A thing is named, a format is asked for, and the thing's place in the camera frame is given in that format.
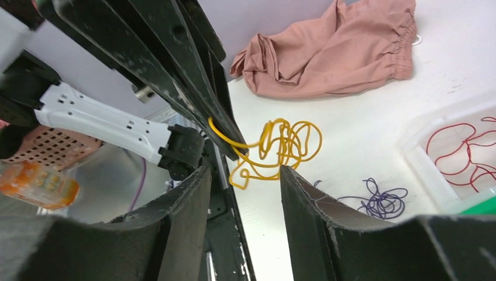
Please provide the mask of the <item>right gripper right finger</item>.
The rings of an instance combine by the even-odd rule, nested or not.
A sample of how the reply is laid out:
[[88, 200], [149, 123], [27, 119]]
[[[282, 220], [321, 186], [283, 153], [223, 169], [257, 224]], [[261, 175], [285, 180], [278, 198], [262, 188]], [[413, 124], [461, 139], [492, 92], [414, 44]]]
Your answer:
[[280, 169], [295, 280], [494, 280], [493, 215], [365, 215]]

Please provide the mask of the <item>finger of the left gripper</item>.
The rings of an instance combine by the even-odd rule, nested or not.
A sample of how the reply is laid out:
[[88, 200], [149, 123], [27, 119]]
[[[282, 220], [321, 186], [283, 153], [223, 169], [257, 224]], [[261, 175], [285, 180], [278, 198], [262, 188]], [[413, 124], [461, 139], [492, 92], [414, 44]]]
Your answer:
[[202, 128], [231, 160], [243, 143], [222, 62], [178, 1], [53, 1], [76, 34]]
[[178, 3], [180, 7], [185, 9], [185, 17], [192, 20], [214, 56], [219, 62], [222, 62], [226, 58], [225, 49], [199, 2], [197, 0], [179, 0]]

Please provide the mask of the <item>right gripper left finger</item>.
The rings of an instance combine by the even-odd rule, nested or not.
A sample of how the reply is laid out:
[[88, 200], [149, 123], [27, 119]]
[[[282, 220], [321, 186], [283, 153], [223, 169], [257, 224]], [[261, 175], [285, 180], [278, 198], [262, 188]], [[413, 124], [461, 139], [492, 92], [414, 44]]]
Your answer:
[[2, 280], [197, 280], [211, 171], [107, 223], [57, 215], [1, 218]]

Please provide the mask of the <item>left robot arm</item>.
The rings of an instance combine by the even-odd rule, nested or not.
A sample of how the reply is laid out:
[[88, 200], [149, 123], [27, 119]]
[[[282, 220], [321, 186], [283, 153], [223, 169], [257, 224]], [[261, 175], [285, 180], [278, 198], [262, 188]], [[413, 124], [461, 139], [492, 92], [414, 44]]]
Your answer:
[[203, 165], [206, 139], [228, 158], [244, 139], [233, 117], [226, 53], [198, 1], [2, 1], [4, 23], [27, 32], [52, 23], [140, 90], [164, 99], [200, 128], [166, 126], [110, 107], [78, 92], [25, 51], [27, 37], [1, 54], [1, 158], [20, 148], [39, 125], [65, 129], [127, 149], [183, 180]]

